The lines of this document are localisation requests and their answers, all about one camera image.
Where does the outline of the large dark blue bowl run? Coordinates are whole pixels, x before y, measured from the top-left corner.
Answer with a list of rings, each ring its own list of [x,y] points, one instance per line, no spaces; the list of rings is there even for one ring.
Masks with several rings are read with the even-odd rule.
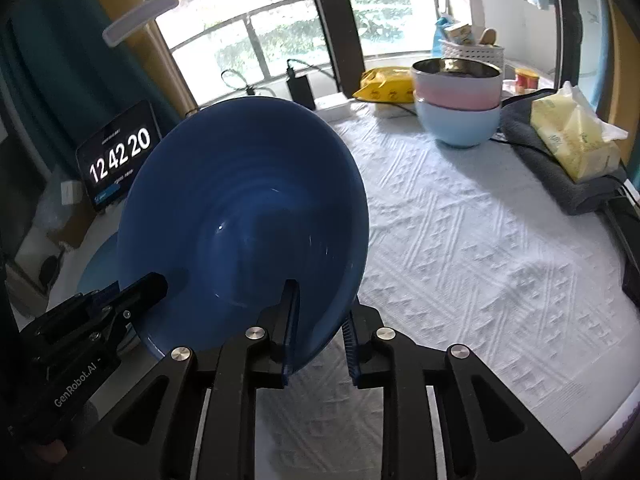
[[[166,278],[136,326],[157,358],[220,346],[296,281],[288,367],[301,370],[340,328],[368,243],[366,191],[340,136],[305,107],[247,96],[186,119],[149,154],[119,221],[118,281]]]

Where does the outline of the white bedspread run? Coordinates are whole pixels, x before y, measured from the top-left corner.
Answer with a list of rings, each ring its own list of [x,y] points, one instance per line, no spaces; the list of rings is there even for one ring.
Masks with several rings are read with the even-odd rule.
[[[466,344],[606,478],[639,422],[639,310],[603,214],[563,214],[506,144],[448,148],[366,104],[330,124],[369,201],[360,300],[417,344]],[[340,334],[257,416],[256,479],[380,478],[382,392],[354,388]]]

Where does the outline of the tablet showing clock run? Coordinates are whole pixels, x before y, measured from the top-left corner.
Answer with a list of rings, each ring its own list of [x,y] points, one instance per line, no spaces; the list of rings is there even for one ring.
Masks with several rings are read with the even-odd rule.
[[[76,148],[81,182],[100,214],[124,198],[142,165],[162,140],[152,105],[140,101]]]

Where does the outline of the light blue bowl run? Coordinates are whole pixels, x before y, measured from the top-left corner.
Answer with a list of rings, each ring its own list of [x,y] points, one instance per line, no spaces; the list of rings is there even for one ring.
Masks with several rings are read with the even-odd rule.
[[[472,148],[482,144],[498,130],[498,106],[491,110],[453,110],[420,98],[416,98],[414,106],[425,131],[454,148]]]

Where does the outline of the grey folded towel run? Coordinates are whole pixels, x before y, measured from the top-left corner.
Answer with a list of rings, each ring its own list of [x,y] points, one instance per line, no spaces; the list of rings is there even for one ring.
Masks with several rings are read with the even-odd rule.
[[[627,180],[622,166],[602,177],[576,183],[546,148],[530,124],[534,101],[552,96],[551,89],[540,89],[502,101],[499,129],[525,166],[541,182],[564,214],[578,216],[596,211],[606,200],[617,196]]]

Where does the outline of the white power strip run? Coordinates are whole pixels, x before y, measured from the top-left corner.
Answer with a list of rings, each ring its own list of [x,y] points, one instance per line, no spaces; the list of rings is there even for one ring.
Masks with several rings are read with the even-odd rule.
[[[325,122],[341,122],[352,117],[352,100],[343,93],[329,94],[314,100],[314,111]]]

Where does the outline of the black charger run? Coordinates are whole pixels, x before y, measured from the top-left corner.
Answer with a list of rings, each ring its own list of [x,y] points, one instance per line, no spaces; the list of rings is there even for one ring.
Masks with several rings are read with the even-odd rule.
[[[297,76],[294,70],[288,71],[286,77],[286,85],[290,92],[291,99],[308,110],[316,110],[316,102],[314,102],[314,94],[306,75]]]

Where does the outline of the yellow wipes pack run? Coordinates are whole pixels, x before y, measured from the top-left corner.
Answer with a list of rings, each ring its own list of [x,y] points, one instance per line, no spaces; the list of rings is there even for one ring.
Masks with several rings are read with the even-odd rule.
[[[375,67],[361,75],[360,88],[354,98],[375,103],[410,104],[414,101],[413,91],[409,67]]]

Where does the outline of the pink bowl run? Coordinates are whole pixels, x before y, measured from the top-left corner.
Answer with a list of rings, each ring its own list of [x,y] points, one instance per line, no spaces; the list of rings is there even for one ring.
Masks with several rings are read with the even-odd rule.
[[[491,110],[501,100],[502,73],[490,70],[475,77],[465,72],[427,73],[411,70],[413,89],[419,100],[452,110]]]

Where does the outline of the black laptop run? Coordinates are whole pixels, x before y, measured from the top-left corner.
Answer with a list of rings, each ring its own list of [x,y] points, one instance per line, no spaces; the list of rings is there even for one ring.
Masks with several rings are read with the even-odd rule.
[[[623,197],[607,200],[603,205],[603,212],[625,256],[623,292],[638,308],[640,307],[639,216],[630,201]]]

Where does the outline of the steel bowl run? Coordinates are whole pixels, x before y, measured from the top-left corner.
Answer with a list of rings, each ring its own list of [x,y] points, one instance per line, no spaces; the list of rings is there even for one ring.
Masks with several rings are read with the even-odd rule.
[[[424,74],[447,74],[473,78],[501,77],[498,66],[468,58],[427,58],[415,62],[412,69]]]

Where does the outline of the yellow tissue pack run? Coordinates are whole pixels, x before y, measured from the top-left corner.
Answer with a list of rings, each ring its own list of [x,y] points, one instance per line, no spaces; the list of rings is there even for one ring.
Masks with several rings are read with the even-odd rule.
[[[620,166],[616,141],[626,140],[628,132],[600,119],[568,81],[532,103],[530,124],[575,183],[612,174]]]

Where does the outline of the white basket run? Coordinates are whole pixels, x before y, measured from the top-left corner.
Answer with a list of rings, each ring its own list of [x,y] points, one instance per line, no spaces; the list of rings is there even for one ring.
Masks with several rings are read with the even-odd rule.
[[[504,66],[504,49],[490,44],[455,44],[448,40],[439,40],[444,58],[466,58],[477,62],[495,65],[500,70]]]

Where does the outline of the white desk lamp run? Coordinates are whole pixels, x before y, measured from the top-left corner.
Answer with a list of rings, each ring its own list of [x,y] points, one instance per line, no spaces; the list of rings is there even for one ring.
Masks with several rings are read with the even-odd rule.
[[[108,25],[102,32],[107,47],[114,48],[159,16],[175,9],[179,0],[144,0]]]

